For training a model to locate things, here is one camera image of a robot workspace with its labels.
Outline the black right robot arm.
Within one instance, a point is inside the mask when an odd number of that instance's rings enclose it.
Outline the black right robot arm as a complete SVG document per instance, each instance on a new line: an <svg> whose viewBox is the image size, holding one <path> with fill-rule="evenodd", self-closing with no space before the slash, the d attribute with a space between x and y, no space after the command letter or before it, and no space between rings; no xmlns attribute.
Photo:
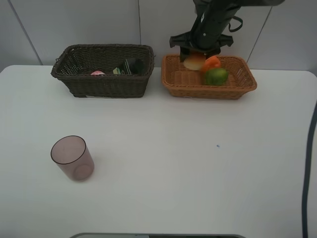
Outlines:
<svg viewBox="0 0 317 238"><path fill-rule="evenodd" d="M220 54L221 47L233 44L232 36L223 34L228 27L233 33L240 30L243 20L235 14L241 7L278 6L283 0L195 0L196 20L190 31L170 37L170 47L180 47L180 61L192 53L207 59Z"/></svg>

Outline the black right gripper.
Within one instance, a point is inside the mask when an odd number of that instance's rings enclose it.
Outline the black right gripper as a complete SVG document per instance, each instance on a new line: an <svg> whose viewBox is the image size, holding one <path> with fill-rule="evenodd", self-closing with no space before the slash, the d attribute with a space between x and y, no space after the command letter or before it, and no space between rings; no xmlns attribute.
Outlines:
<svg viewBox="0 0 317 238"><path fill-rule="evenodd" d="M186 32L180 35L171 36L169 45L171 48L180 47L180 62L184 62L191 51L205 55L218 55L221 48L231 46L233 37L223 34L212 35L207 33Z"/></svg>

